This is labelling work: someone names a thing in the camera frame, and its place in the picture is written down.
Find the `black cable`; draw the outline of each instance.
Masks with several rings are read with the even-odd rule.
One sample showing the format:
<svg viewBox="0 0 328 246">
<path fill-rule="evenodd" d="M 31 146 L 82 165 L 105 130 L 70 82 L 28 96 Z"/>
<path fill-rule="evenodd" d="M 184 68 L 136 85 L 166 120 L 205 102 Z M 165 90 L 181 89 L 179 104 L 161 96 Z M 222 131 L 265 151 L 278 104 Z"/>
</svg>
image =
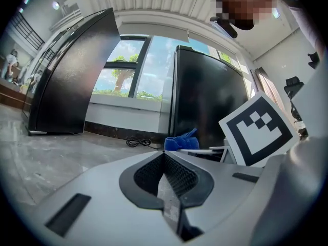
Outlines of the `black cable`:
<svg viewBox="0 0 328 246">
<path fill-rule="evenodd" d="M 152 148 L 154 150 L 157 150 L 157 148 L 153 148 L 151 146 L 149 146 L 152 141 L 148 138 L 145 138 L 145 139 L 142 139 L 142 140 L 139 140 L 135 137 L 130 137 L 128 140 L 127 140 L 127 145 L 130 147 L 130 148 L 135 148 L 139 145 L 142 145 L 142 146 L 145 146 L 145 147 L 149 147 L 149 148 Z"/>
</svg>

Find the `window frame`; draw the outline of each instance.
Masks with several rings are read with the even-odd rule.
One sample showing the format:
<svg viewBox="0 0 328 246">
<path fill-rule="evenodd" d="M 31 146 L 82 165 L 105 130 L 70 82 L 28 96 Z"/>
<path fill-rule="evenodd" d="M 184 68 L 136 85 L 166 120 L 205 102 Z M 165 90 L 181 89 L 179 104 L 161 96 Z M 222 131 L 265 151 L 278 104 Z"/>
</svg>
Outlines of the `window frame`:
<svg viewBox="0 0 328 246">
<path fill-rule="evenodd" d="M 153 40 L 153 36 L 142 36 L 142 35 L 121 35 L 121 40 L 136 40 L 144 41 L 137 62 L 125 62 L 125 61 L 110 61 L 106 62 L 103 69 L 128 69 L 133 70 L 133 78 L 129 90 L 128 97 L 137 98 L 137 90 L 140 82 L 141 71 L 144 67 L 146 56 Z"/>
</svg>

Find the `green foliage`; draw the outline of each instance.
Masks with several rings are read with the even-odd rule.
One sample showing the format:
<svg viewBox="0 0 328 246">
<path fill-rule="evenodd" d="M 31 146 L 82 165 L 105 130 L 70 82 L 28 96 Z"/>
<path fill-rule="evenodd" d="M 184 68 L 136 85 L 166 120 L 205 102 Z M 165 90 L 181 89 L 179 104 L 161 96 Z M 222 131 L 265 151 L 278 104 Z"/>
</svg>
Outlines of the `green foliage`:
<svg viewBox="0 0 328 246">
<path fill-rule="evenodd" d="M 94 88 L 93 94 L 99 94 L 99 95 L 108 95 L 108 96 L 120 96 L 120 97 L 128 97 L 128 93 L 122 93 L 119 91 L 111 90 L 111 89 L 106 89 L 106 90 L 98 90 L 97 88 Z M 152 101 L 162 101 L 162 95 L 161 96 L 154 96 L 152 94 L 149 94 L 145 91 L 138 92 L 137 93 L 137 98 L 138 99 L 143 99 L 143 100 L 152 100 Z"/>
<path fill-rule="evenodd" d="M 222 60 L 224 60 L 225 62 L 228 62 L 229 64 L 231 64 L 231 60 L 230 57 L 222 52 L 220 52 L 220 57 Z"/>
<path fill-rule="evenodd" d="M 132 55 L 132 56 L 130 57 L 130 61 L 129 61 L 129 62 L 137 62 L 138 57 L 139 57 L 138 54 Z M 120 60 L 120 61 L 122 61 L 122 62 L 127 62 L 127 60 L 124 58 L 124 56 L 121 56 L 121 55 L 118 56 L 117 58 L 113 59 L 113 62 L 118 61 L 118 60 Z M 118 78 L 118 76 L 120 75 L 120 73 L 121 73 L 122 71 L 125 71 L 125 70 L 122 70 L 122 69 L 114 69 L 114 70 L 112 71 L 112 75 L 113 75 L 114 77 Z"/>
</svg>

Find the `ceiling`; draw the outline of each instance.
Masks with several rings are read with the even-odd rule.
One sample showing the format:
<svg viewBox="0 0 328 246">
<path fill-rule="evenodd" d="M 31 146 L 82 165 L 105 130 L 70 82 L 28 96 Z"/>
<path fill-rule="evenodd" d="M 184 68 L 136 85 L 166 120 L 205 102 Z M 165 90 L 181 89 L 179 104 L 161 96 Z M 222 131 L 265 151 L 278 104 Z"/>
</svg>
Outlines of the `ceiling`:
<svg viewBox="0 0 328 246">
<path fill-rule="evenodd" d="M 171 13 L 173 16 L 180 15 L 181 19 L 187 20 L 185 22 L 189 22 L 189 25 L 193 25 L 194 23 L 198 25 L 203 24 L 203 27 L 208 31 L 210 31 L 209 29 L 213 29 L 212 33 L 221 36 L 218 34 L 218 31 L 209 24 L 210 17 L 215 14 L 212 1 L 213 0 L 77 0 L 77 4 L 83 16 L 110 7 L 113 8 L 115 15 L 120 15 L 121 13 L 124 15 L 127 11 L 153 11 L 153 14 L 156 12 Z M 237 29 L 238 37 L 236 39 L 224 38 L 223 42 L 225 43 L 228 41 L 235 48 L 242 48 L 247 51 L 248 57 L 251 60 L 260 57 L 298 28 L 295 19 L 284 5 L 279 3 L 277 8 L 280 13 L 278 19 L 269 17 L 266 20 L 262 20 L 250 31 Z M 139 19 L 140 23 L 147 21 L 141 20 L 142 17 Z"/>
</svg>

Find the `blue sky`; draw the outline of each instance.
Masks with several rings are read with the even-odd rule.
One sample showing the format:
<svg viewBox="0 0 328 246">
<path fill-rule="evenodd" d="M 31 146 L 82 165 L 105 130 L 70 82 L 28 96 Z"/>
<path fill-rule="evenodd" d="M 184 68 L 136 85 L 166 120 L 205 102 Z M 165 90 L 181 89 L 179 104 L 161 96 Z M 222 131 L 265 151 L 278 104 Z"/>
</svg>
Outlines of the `blue sky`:
<svg viewBox="0 0 328 246">
<path fill-rule="evenodd" d="M 194 50 L 210 54 L 207 45 L 193 39 L 189 39 L 189 43 L 167 38 L 155 36 L 150 45 L 144 69 L 142 70 L 138 92 L 146 91 L 147 93 L 159 96 L 162 94 L 163 84 L 166 74 L 170 68 L 173 54 L 178 45 L 189 46 Z M 129 61 L 130 56 L 138 54 L 141 50 L 142 41 L 125 40 L 121 41 L 112 52 L 108 61 L 118 56 L 123 56 Z M 96 83 L 98 90 L 114 89 L 116 78 L 112 76 L 112 70 L 103 70 Z M 126 79 L 121 92 L 128 92 L 132 79 Z"/>
</svg>

